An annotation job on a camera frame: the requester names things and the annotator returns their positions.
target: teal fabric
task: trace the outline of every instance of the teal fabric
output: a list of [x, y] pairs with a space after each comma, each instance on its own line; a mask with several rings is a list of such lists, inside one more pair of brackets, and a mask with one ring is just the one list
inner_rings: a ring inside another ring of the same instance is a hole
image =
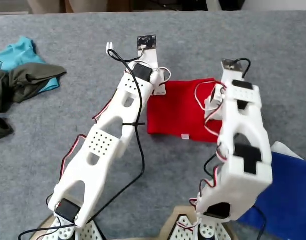
[[[0, 52], [0, 70], [8, 72], [27, 63], [46, 63], [35, 53], [33, 40], [27, 37], [21, 36], [17, 43], [8, 45]], [[58, 80], [54, 77], [38, 93], [50, 91], [58, 87]]]

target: table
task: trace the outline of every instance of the table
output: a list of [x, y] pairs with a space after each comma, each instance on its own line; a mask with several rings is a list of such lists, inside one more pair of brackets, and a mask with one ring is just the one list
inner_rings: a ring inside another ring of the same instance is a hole
[[[62, 157], [78, 133], [88, 133], [91, 117], [122, 75], [123, 66], [104, 53], [106, 42], [131, 58], [136, 37], [149, 33], [157, 35], [159, 64], [172, 71], [172, 80], [219, 79], [221, 58], [250, 58], [247, 81], [260, 88], [271, 144], [281, 141], [306, 159], [306, 11], [0, 16], [0, 50], [27, 36], [48, 63], [68, 71], [60, 88], [14, 104], [6, 114], [15, 134], [0, 140], [0, 237], [16, 239], [51, 214], [45, 198], [58, 181]], [[97, 218], [108, 239], [157, 235], [173, 207], [196, 196], [203, 163], [215, 150], [213, 144], [150, 136], [145, 127], [140, 137], [145, 175]], [[98, 207], [139, 171], [133, 139], [113, 163]], [[240, 240], [258, 233], [233, 226]]]

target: red fabric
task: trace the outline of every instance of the red fabric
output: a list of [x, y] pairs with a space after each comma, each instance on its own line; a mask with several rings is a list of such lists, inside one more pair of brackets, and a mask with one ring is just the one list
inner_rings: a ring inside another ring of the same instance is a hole
[[[166, 95], [151, 96], [147, 103], [147, 132], [149, 134], [174, 135], [190, 140], [215, 143], [217, 137], [204, 128], [204, 111], [197, 104], [194, 90], [197, 84], [214, 81], [213, 78], [192, 81], [169, 81], [165, 83]], [[196, 96], [202, 106], [211, 94], [215, 83], [201, 84]], [[210, 120], [207, 127], [219, 132], [221, 121]]]

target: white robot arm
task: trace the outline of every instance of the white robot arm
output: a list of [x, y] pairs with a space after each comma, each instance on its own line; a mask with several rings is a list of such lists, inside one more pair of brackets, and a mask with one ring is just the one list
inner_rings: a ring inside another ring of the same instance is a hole
[[[206, 186], [194, 203], [199, 223], [208, 225], [237, 220], [272, 183], [259, 89], [244, 81], [236, 62], [223, 60], [222, 67], [221, 84], [216, 84], [205, 100], [205, 118], [222, 119], [216, 155], [223, 165], [220, 172], [219, 166], [214, 168], [212, 181], [201, 181]], [[249, 145], [234, 143], [236, 134], [244, 135]]]
[[[140, 105], [143, 111], [153, 92], [155, 95], [166, 93], [163, 75], [166, 68], [158, 68], [157, 65], [156, 37], [139, 37], [137, 47], [141, 58], [128, 64], [136, 81], [129, 71], [124, 72], [113, 98], [98, 116], [97, 123], [91, 128], [79, 152], [68, 164], [48, 203], [49, 209], [56, 216], [74, 223], [78, 228], [88, 223], [104, 189], [110, 165], [115, 158], [123, 156], [129, 145], [134, 135], [133, 123], [139, 118]], [[107, 51], [112, 48], [112, 44], [107, 45]], [[131, 106], [125, 106], [128, 98], [133, 99]], [[117, 118], [123, 122], [120, 138], [105, 131]], [[85, 184], [82, 204], [68, 195], [69, 190], [79, 181]]]

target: cloth pile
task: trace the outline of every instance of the cloth pile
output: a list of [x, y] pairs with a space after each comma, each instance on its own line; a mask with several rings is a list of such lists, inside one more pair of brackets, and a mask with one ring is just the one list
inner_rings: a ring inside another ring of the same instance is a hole
[[[21, 103], [58, 88], [58, 78], [65, 73], [61, 66], [46, 64], [35, 53], [33, 41], [21, 37], [0, 52], [0, 113], [5, 113], [14, 102]], [[11, 133], [11, 126], [0, 118], [0, 138]]]

